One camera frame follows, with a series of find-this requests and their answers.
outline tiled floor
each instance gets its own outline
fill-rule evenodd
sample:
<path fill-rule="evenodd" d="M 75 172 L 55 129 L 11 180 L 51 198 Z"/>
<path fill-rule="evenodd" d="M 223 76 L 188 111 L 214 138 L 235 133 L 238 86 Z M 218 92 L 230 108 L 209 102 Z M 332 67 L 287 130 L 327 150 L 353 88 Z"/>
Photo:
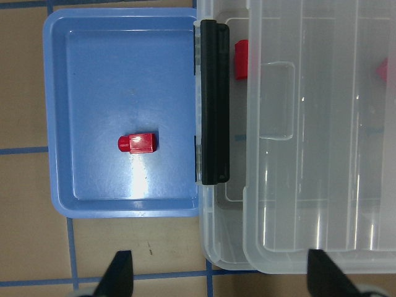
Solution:
<path fill-rule="evenodd" d="M 48 11 L 70 2 L 0 0 L 0 296 L 65 296 L 73 288 L 95 286 L 120 249 L 133 251 L 134 296 L 211 296 L 212 288 L 216 297 L 308 296 L 302 275 L 212 271 L 200 250 L 198 218 L 71 220 L 55 211 L 46 153 L 41 28 Z M 191 7 L 192 2 L 73 7 L 92 6 Z M 396 295 L 395 275 L 352 279 Z"/>

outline blue tray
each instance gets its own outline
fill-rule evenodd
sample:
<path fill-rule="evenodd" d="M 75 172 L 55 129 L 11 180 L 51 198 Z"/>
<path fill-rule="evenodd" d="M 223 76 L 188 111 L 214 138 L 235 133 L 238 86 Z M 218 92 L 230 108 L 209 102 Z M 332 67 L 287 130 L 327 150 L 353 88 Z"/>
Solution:
<path fill-rule="evenodd" d="M 195 216 L 195 9 L 64 9 L 44 26 L 55 208 L 71 218 Z M 154 153 L 118 150 L 155 133 Z"/>

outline black handle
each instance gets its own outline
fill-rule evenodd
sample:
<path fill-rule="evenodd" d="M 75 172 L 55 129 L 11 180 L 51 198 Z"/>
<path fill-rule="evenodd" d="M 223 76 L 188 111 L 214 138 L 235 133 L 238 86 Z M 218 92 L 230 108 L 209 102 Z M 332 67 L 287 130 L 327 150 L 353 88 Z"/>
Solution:
<path fill-rule="evenodd" d="M 202 184 L 230 178 L 230 29 L 200 23 Z"/>

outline black plastic strip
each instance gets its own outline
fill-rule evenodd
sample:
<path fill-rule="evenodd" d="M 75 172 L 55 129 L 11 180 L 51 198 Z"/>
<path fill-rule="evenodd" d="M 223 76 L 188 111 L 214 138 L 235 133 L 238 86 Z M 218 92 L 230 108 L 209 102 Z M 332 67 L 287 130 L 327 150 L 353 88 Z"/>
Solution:
<path fill-rule="evenodd" d="M 200 23 L 202 84 L 202 184 L 230 178 L 230 30 Z"/>

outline red object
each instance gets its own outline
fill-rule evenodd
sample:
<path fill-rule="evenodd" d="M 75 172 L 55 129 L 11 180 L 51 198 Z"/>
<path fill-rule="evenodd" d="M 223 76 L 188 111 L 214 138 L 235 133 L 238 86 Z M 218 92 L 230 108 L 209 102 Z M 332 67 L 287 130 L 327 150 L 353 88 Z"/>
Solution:
<path fill-rule="evenodd" d="M 377 68 L 377 74 L 384 82 L 388 80 L 388 59 L 384 59 L 382 64 Z"/>
<path fill-rule="evenodd" d="M 122 152 L 152 153 L 157 149 L 154 133 L 129 134 L 118 139 L 118 148 Z"/>
<path fill-rule="evenodd" d="M 249 41 L 243 39 L 235 43 L 235 79 L 247 79 L 248 77 L 248 49 Z"/>

